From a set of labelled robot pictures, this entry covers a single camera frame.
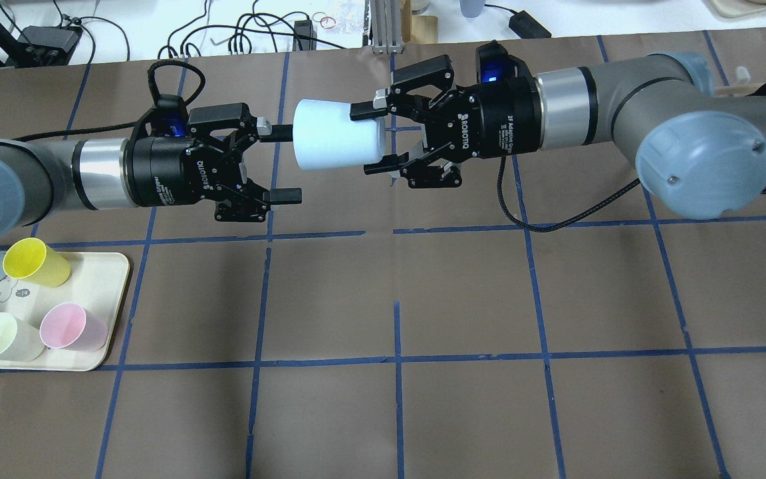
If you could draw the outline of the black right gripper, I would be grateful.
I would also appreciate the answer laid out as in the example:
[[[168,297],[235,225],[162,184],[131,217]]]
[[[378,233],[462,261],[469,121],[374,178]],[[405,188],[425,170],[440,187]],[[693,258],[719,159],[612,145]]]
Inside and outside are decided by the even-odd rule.
[[[426,146],[445,148],[446,160],[529,154],[542,142],[542,112],[536,80],[529,67],[496,41],[476,49],[477,84],[453,83],[450,57],[425,59],[396,69],[391,84],[375,90],[370,101],[350,104],[350,120],[387,114],[421,124]],[[365,175],[395,172],[413,189],[458,188],[460,169],[441,160],[441,152],[414,157],[385,155],[364,166]]]

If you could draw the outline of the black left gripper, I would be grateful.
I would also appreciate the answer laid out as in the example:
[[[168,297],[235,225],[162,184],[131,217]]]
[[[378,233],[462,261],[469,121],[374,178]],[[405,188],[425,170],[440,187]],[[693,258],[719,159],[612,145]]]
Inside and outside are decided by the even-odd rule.
[[[301,188],[266,189],[249,179],[243,155],[257,140],[292,142],[294,125],[255,118],[243,102],[188,111],[158,95],[124,147],[124,185],[137,206],[215,202],[219,222],[264,222],[274,206],[301,204]]]

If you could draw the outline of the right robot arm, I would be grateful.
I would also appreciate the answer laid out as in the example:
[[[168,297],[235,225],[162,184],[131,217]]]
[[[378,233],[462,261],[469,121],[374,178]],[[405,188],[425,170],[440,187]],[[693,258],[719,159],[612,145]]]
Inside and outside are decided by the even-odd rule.
[[[533,74],[492,41],[476,51],[477,82],[455,83],[447,55],[396,69],[350,118],[392,113],[422,127],[405,154],[373,158],[411,188],[458,188],[460,164],[613,142],[642,187],[684,218],[720,218],[766,195],[766,84],[715,94],[705,59],[654,53],[617,63]]]

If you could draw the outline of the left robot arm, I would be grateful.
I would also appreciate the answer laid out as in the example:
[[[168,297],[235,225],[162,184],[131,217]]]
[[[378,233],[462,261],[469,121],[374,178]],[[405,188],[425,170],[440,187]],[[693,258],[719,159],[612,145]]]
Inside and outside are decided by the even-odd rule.
[[[215,203],[219,222],[264,222],[274,206],[300,204],[300,188],[267,189],[243,155],[258,142],[289,142],[292,128],[244,103],[188,111],[161,94],[128,138],[0,140],[0,237],[60,210]]]

